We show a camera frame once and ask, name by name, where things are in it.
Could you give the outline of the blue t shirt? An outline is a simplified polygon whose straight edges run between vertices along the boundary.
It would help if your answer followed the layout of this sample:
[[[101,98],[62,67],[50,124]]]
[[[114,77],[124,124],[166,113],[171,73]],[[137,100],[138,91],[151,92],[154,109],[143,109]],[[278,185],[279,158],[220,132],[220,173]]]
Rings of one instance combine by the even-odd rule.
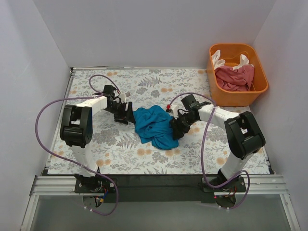
[[[173,139],[173,129],[170,121],[173,119],[159,105],[149,109],[138,108],[133,112],[135,118],[135,132],[142,143],[150,142],[160,150],[172,150],[179,146],[179,141]]]

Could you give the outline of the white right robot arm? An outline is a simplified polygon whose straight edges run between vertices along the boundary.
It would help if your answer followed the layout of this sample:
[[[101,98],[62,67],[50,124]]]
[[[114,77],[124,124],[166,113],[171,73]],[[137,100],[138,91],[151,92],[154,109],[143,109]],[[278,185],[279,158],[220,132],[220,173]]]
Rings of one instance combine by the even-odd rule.
[[[182,138],[197,121],[206,122],[205,130],[208,130],[210,124],[224,129],[231,153],[219,169],[217,177],[208,180],[204,176],[203,183],[214,189],[229,191],[235,186],[235,180],[245,172],[245,164],[253,154],[265,146],[266,140],[251,112],[230,112],[218,107],[211,99],[201,103],[195,96],[192,92],[184,94],[181,100],[185,108],[183,113],[180,113],[178,106],[172,103],[167,105],[166,111],[173,114],[170,121],[173,139]]]

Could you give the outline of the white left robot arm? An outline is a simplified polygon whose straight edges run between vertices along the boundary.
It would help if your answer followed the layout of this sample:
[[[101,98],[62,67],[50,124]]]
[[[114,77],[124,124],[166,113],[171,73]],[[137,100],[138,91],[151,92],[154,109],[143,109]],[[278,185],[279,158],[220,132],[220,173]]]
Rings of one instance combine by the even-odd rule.
[[[114,121],[127,125],[135,124],[133,116],[132,102],[127,101],[129,92],[120,93],[116,96],[116,88],[106,85],[103,92],[95,93],[90,99],[76,105],[67,104],[64,107],[60,138],[65,141],[81,169],[78,172],[86,180],[86,187],[93,193],[102,188],[102,180],[98,178],[96,172],[98,166],[93,159],[92,136],[93,117],[98,112],[105,110],[114,115]]]

